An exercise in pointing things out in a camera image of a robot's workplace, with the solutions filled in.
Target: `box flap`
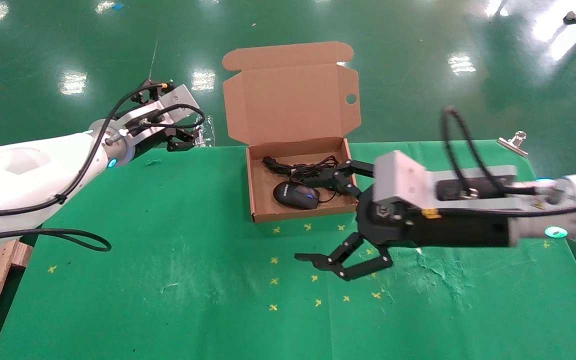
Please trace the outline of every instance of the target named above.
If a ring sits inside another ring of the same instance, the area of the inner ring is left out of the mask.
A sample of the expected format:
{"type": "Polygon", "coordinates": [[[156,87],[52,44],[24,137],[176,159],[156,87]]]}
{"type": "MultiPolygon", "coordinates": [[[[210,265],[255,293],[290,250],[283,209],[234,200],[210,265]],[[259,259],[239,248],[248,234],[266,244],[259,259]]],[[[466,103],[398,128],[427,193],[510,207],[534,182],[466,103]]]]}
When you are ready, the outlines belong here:
{"type": "Polygon", "coordinates": [[[223,66],[228,134],[249,145],[344,137],[361,123],[359,75],[337,64],[346,43],[238,48],[223,66]]]}

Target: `black computer mouse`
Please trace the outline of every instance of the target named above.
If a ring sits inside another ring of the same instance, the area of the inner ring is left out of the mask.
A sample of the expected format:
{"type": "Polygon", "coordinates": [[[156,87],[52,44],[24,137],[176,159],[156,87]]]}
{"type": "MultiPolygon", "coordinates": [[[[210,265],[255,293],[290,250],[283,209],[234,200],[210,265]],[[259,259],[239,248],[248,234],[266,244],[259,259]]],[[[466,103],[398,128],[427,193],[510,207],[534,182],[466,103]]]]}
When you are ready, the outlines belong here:
{"type": "Polygon", "coordinates": [[[272,195],[281,205],[300,210],[316,209],[320,204],[320,192],[299,182],[280,182],[272,195]]]}

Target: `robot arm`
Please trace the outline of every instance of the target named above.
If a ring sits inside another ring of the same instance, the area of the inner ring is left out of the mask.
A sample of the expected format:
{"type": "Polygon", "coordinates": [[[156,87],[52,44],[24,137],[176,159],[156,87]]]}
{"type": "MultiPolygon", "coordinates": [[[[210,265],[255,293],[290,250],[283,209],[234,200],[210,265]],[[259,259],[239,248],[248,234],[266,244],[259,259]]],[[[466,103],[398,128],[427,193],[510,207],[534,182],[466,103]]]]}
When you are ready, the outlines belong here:
{"type": "MultiPolygon", "coordinates": [[[[201,120],[186,126],[176,123],[193,112],[203,119],[203,112],[185,86],[156,85],[148,80],[140,89],[152,87],[150,91],[134,91],[131,100],[137,106],[112,114],[106,126],[99,120],[83,133],[0,146],[0,210],[53,203],[0,216],[0,233],[39,227],[103,171],[123,166],[163,142],[169,151],[192,148],[196,131],[183,128],[192,129],[201,120]],[[95,147],[100,136],[100,146],[95,147]],[[64,194],[82,169],[80,181],[64,194]]],[[[16,237],[0,238],[0,246],[16,237]]]]}
{"type": "Polygon", "coordinates": [[[330,255],[297,253],[295,258],[350,281],[392,266],[387,251],[391,247],[500,248],[516,246],[519,239],[545,236],[576,240],[576,175],[548,182],[514,182],[514,166],[488,170],[505,187],[534,189],[534,194],[499,193],[479,168],[471,168],[461,170],[472,194],[464,196],[454,171],[427,171],[400,151],[378,157],[374,166],[347,161],[324,169],[304,184],[335,187],[357,198],[358,231],[330,255]],[[360,191],[348,179],[351,174],[375,182],[360,191]],[[364,241],[375,246],[379,256],[345,268],[343,262],[364,241]]]}

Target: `cardboard box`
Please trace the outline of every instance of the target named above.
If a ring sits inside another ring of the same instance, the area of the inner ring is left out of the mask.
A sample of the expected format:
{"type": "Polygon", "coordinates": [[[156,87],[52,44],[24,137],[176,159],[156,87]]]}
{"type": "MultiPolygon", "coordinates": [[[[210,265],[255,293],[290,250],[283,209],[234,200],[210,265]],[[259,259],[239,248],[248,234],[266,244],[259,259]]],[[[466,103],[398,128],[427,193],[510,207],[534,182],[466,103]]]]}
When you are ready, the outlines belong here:
{"type": "MultiPolygon", "coordinates": [[[[317,209],[299,210],[273,197],[286,176],[262,164],[313,164],[334,155],[350,159],[346,134],[361,124],[359,76],[338,62],[350,61],[342,42],[238,48],[223,58],[226,70],[240,71],[223,83],[228,134],[248,146],[250,214],[256,223],[354,212],[356,200],[337,195],[317,209]]],[[[321,200],[333,193],[319,188],[321,200]]]]}

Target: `black cable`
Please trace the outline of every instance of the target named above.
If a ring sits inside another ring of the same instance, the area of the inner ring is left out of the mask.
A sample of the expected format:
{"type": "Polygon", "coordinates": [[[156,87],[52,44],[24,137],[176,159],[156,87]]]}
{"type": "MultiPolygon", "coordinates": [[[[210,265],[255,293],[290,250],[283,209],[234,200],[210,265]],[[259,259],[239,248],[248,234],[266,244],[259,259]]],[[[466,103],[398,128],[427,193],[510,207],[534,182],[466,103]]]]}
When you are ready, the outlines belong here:
{"type": "Polygon", "coordinates": [[[97,150],[99,149],[99,146],[101,145],[101,141],[102,141],[104,134],[106,132],[106,128],[108,128],[108,125],[110,124],[110,120],[115,116],[115,113],[117,112],[117,110],[119,110],[119,107],[121,107],[121,105],[123,105],[124,102],[126,102],[126,100],[128,100],[131,96],[138,94],[142,91],[162,87],[163,85],[164,85],[164,83],[160,82],[157,84],[150,84],[150,85],[142,86],[141,88],[138,88],[135,91],[131,91],[130,93],[124,95],[121,98],[121,100],[119,100],[119,102],[117,102],[117,104],[112,108],[112,110],[110,110],[110,113],[105,118],[105,121],[103,121],[103,125],[101,125],[101,128],[99,130],[99,135],[98,135],[98,137],[96,137],[96,140],[94,141],[94,144],[93,144],[92,148],[90,149],[90,152],[88,153],[88,155],[86,157],[86,161],[84,161],[84,164],[82,165],[81,169],[78,171],[77,176],[75,176],[73,181],[68,185],[68,187],[66,187],[66,189],[62,193],[56,194],[54,196],[54,198],[51,198],[50,200],[47,200],[47,201],[42,202],[42,203],[38,203],[37,205],[18,207],[16,209],[0,210],[0,217],[36,212],[38,210],[43,210],[43,209],[46,209],[48,207],[52,207],[55,204],[63,204],[66,201],[66,198],[68,198],[68,195],[70,195],[70,193],[72,193],[77,188],[77,185],[80,184],[80,182],[82,181],[84,175],[86,174],[86,171],[88,171],[88,169],[90,168],[90,164],[92,164],[92,161],[95,158],[95,154],[97,153],[97,150]]]}
{"type": "Polygon", "coordinates": [[[100,235],[95,235],[92,232],[82,231],[82,230],[73,230],[71,228],[28,228],[26,230],[12,230],[12,231],[5,231],[0,232],[0,239],[3,238],[13,238],[13,237],[24,237],[25,235],[48,235],[49,237],[61,238],[68,240],[69,242],[73,242],[79,246],[83,246],[86,249],[94,250],[94,251],[110,251],[113,246],[108,242],[108,240],[104,239],[100,235]],[[85,237],[88,239],[92,239],[100,244],[100,246],[93,246],[89,243],[86,243],[82,240],[75,239],[74,237],[68,235],[76,235],[79,237],[85,237]]]}
{"type": "Polygon", "coordinates": [[[450,142],[450,128],[448,126],[449,117],[451,117],[452,119],[454,119],[457,122],[457,125],[459,126],[459,129],[461,130],[461,134],[463,135],[464,139],[466,140],[466,143],[468,144],[468,148],[470,149],[470,152],[472,153],[472,156],[475,159],[475,162],[477,163],[479,170],[481,170],[481,172],[484,174],[486,179],[494,186],[494,188],[499,193],[501,193],[501,194],[517,194],[517,195],[535,195],[536,194],[536,189],[534,187],[508,187],[508,186],[503,185],[501,182],[499,182],[499,180],[497,178],[495,178],[490,173],[490,171],[486,167],[486,164],[484,164],[482,157],[480,156],[479,151],[475,147],[475,144],[473,142],[473,137],[471,136],[470,131],[466,127],[466,123],[464,122],[464,119],[462,118],[461,114],[459,114],[459,112],[457,112],[457,110],[455,110],[452,106],[448,106],[448,107],[444,107],[444,109],[441,111],[441,118],[440,118],[441,138],[443,140],[443,145],[444,145],[444,148],[446,150],[446,154],[448,155],[448,160],[450,160],[452,170],[454,171],[455,175],[457,175],[457,178],[459,179],[459,182],[461,183],[462,191],[464,191],[465,194],[470,196],[471,195],[471,188],[468,185],[468,180],[466,180],[466,176],[464,176],[464,173],[462,173],[462,170],[459,167],[459,164],[457,164],[457,158],[455,157],[455,152],[453,151],[453,146],[451,145],[451,142],[450,142]]]}
{"type": "Polygon", "coordinates": [[[337,192],[336,192],[336,191],[332,193],[332,196],[330,196],[329,199],[323,200],[323,201],[317,200],[317,202],[320,203],[320,204],[327,203],[327,202],[331,201],[332,199],[334,199],[335,196],[337,196],[337,192]]]}
{"type": "Polygon", "coordinates": [[[339,165],[334,155],[326,157],[316,164],[282,164],[270,156],[262,159],[263,165],[270,171],[279,175],[286,175],[291,182],[302,182],[306,178],[318,176],[323,169],[332,169],[339,165]]]}
{"type": "Polygon", "coordinates": [[[194,107],[188,104],[174,104],[170,105],[169,107],[164,107],[161,110],[158,110],[151,116],[148,116],[148,120],[151,123],[142,123],[141,125],[137,125],[136,128],[146,129],[146,128],[169,128],[169,129],[194,129],[197,126],[201,125],[206,121],[206,114],[203,111],[199,110],[198,107],[194,107]],[[199,115],[199,120],[195,123],[190,125],[177,125],[176,123],[153,123],[153,119],[157,119],[158,117],[171,112],[176,109],[190,109],[199,115]]]}

